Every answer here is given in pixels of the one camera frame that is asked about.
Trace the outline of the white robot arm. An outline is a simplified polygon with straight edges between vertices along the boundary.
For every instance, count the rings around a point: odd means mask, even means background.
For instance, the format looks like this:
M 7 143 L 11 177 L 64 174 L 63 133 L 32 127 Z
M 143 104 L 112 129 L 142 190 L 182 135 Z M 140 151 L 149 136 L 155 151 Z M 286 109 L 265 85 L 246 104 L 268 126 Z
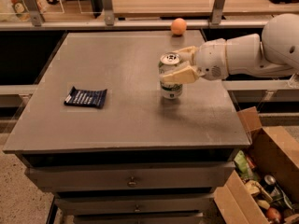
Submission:
M 299 71 L 299 16 L 274 17 L 260 35 L 207 41 L 165 55 L 174 65 L 160 74 L 165 84 L 188 84 L 199 78 L 226 79 L 230 75 L 287 77 Z

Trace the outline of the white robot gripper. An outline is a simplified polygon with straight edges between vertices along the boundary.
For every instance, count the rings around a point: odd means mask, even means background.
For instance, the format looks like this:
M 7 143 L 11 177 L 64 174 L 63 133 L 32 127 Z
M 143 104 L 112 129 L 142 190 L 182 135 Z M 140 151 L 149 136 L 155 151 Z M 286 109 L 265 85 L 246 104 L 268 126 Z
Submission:
M 228 68 L 226 62 L 226 40 L 223 38 L 207 41 L 199 48 L 189 46 L 175 50 L 183 61 L 178 66 L 160 74 L 164 84 L 189 84 L 200 77 L 206 80 L 226 79 Z

